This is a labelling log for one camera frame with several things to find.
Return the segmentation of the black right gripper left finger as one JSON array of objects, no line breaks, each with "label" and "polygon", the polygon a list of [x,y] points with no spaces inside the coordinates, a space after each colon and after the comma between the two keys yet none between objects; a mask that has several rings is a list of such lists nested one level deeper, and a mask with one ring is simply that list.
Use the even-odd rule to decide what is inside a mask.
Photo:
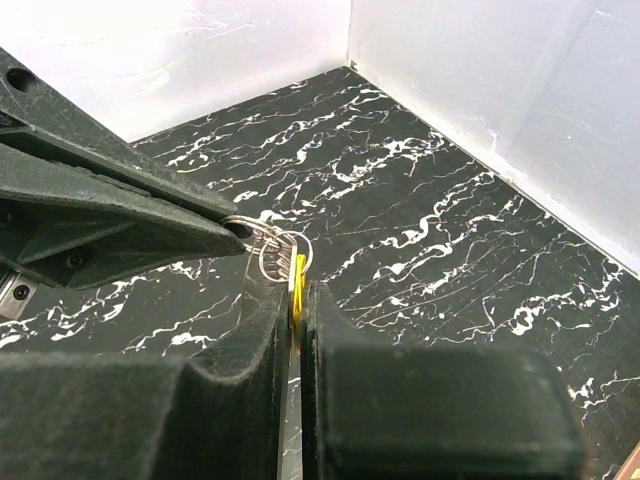
[{"label": "black right gripper left finger", "polygon": [[5,479],[277,479],[288,364],[285,288],[189,357],[5,354]]}]

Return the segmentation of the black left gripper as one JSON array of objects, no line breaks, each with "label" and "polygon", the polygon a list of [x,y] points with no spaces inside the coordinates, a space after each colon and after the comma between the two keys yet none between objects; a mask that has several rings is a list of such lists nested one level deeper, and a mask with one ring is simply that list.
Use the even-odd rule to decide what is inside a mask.
[{"label": "black left gripper", "polygon": [[133,148],[6,50],[1,143],[2,318],[18,319],[39,283],[88,289],[244,251],[216,222],[237,212],[231,201]]}]

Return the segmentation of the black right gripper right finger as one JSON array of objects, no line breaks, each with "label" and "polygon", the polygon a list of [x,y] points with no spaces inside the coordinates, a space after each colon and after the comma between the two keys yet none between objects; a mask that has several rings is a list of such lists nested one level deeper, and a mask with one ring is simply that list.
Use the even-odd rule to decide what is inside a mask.
[{"label": "black right gripper right finger", "polygon": [[368,336],[312,282],[300,333],[307,479],[583,479],[588,444],[560,375],[519,348]]}]

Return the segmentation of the metal key organizer red handle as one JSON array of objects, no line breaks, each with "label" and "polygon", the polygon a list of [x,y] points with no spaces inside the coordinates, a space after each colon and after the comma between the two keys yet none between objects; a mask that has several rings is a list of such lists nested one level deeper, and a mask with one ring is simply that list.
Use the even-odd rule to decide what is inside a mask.
[{"label": "metal key organizer red handle", "polygon": [[[230,215],[222,220],[222,225],[236,234],[246,230],[252,234],[252,242],[245,245],[248,259],[244,272],[243,289],[240,300],[239,322],[254,314],[265,299],[273,292],[283,288],[287,298],[293,295],[293,274],[295,273],[298,253],[297,234],[285,230],[273,223],[246,215]],[[286,410],[288,400],[288,377],[290,369],[291,324],[287,323],[282,331],[284,337],[275,347],[279,354],[276,366],[280,378],[276,381],[279,388],[276,399],[278,407],[278,457],[277,477],[285,479],[288,475],[287,460],[284,458],[286,438]]]}]

